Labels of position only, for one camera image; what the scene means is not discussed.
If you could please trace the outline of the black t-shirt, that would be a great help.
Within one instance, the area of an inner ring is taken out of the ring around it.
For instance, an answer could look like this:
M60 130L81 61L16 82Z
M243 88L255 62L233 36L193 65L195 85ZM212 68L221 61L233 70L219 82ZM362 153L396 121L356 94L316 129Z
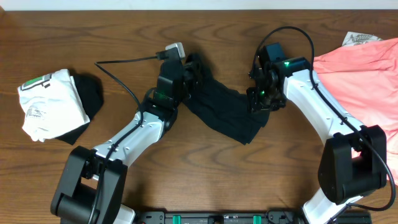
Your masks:
M250 113L247 96L215 80L199 54L188 55L186 62L196 60L201 64L203 84L183 103L209 128L243 145L249 144L267 124L270 112Z

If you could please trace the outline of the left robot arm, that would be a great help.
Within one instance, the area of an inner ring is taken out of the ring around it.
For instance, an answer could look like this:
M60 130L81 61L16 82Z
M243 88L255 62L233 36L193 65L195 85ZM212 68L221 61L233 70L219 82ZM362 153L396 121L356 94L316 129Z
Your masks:
M157 86L127 126L92 149L72 150L50 204L61 223L133 223L135 211L122 204L127 170L171 129L179 104L201 85L203 67L198 54L164 60Z

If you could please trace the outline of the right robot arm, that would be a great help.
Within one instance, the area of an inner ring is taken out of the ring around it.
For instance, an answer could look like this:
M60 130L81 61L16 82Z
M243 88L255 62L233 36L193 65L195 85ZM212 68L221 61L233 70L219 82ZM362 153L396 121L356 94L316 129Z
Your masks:
M299 212L267 214L269 223L371 223L358 201L386 186L386 134L349 114L323 86L310 62L283 55L256 56L249 76L251 112L297 106L321 139L320 188Z

